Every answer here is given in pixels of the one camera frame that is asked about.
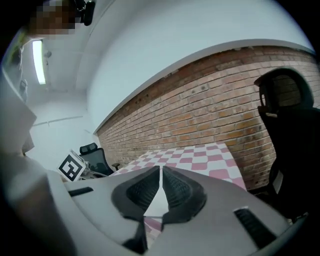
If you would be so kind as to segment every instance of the white wall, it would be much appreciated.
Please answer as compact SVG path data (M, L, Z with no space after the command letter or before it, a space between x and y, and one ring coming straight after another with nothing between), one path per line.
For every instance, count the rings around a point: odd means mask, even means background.
M116 2L125 8L126 0ZM269 0L150 0L105 50L87 90L93 126L187 63L258 45L312 51L294 20Z
M96 142L93 126L87 113L83 92L33 92L28 106L37 119L30 130L34 148L26 155L44 168L55 170L70 149Z

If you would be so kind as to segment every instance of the table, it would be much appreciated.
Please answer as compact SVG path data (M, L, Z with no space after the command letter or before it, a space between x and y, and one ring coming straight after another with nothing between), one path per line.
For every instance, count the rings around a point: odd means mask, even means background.
M176 167L234 183L246 190L236 162L223 142L148 151L111 176L133 172L144 167L160 166L159 191L145 212L147 238L154 240L161 230L160 218L168 211L162 188L162 167Z
M152 166L160 166L160 170L163 166L181 168L228 181L246 189L240 170L223 142L148 151L112 176Z

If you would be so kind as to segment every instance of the black mesh panel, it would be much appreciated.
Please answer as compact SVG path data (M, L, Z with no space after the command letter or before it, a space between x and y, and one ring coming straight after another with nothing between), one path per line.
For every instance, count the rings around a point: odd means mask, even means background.
M296 82L288 75L278 75L272 79L274 93L279 107L301 103L301 95Z

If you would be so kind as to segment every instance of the white ceiling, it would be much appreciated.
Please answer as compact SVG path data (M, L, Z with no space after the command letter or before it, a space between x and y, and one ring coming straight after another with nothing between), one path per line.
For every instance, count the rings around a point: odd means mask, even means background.
M67 35L55 35L44 39L43 54L47 51L52 53L43 63L46 85L38 83L32 44L27 44L23 51L22 67L28 90L86 90L110 42L126 26L130 18L149 1L95 0L96 6L90 26L77 24Z

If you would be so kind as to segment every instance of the black vent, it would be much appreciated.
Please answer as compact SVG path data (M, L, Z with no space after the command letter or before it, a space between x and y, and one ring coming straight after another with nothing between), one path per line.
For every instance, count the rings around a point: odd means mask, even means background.
M162 179L169 210L180 206L191 196L190 187L171 172L164 171Z
M259 249L262 249L276 239L276 236L249 209L238 209L234 211L234 214Z
M273 80L274 94L279 107L294 106L301 103L297 83L288 75L278 75Z
M132 185L126 191L127 197L146 211L159 190L159 172L150 175Z

